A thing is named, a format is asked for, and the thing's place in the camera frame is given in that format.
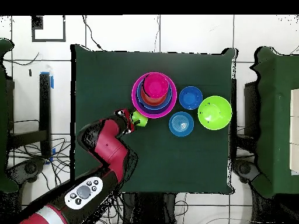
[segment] green bowl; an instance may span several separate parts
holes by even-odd
[[[200,123],[209,130],[220,130],[231,121],[231,105],[220,96],[210,96],[199,105]]]

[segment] light blue bowl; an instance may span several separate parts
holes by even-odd
[[[194,127],[194,121],[189,113],[179,111],[171,116],[169,120],[169,129],[177,137],[189,135]]]

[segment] red robot arm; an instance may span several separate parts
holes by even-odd
[[[64,183],[64,193],[20,224],[81,224],[95,211],[103,214],[108,207],[103,202],[123,181],[127,164],[137,163],[134,152],[118,138],[134,130],[127,109],[117,110],[114,115],[81,129],[77,141],[100,162],[99,167],[77,178],[75,185]]]

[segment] stacked cups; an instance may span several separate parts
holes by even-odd
[[[148,118],[167,115],[176,102],[176,88],[172,80],[159,72],[150,72],[140,77],[133,86],[134,107]]]

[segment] white floor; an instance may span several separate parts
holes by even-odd
[[[257,79],[254,71],[249,69],[254,62],[255,50],[260,46],[272,46],[281,54],[289,54],[299,45],[297,15],[162,15],[160,20],[157,17],[158,15],[87,16],[86,22],[92,29],[94,40],[108,51],[221,53],[225,48],[237,48],[239,126],[244,126],[244,84]],[[161,33],[157,35],[159,21]],[[32,43],[30,16],[0,17],[0,37],[12,39],[15,44],[13,51],[5,55],[6,60],[25,64],[39,53],[38,61],[30,65],[4,62],[7,74],[15,80],[15,121],[39,119],[39,73],[51,71],[54,76],[54,88],[51,90],[53,139],[66,138],[69,141],[69,45],[82,44],[91,50],[98,48],[91,40],[90,31],[86,29],[82,16],[66,16],[65,26],[66,42]],[[44,29],[36,30],[36,38],[61,39],[62,16],[44,16]],[[36,129],[37,124],[34,122],[15,124],[15,132]],[[13,159],[9,160],[9,165],[13,165]],[[54,173],[50,165],[45,166],[44,174],[49,187],[53,188]],[[61,171],[60,177],[65,181],[69,174]],[[176,217],[178,224],[247,224],[247,220],[251,218],[251,191],[247,185],[239,182],[234,173],[232,185],[235,188],[232,195],[179,194],[176,200],[184,200],[186,195],[189,208],[185,215]],[[47,190],[46,180],[40,175],[37,182],[26,185],[24,207]],[[186,210],[186,206],[179,202],[176,214],[184,212],[184,208]]]

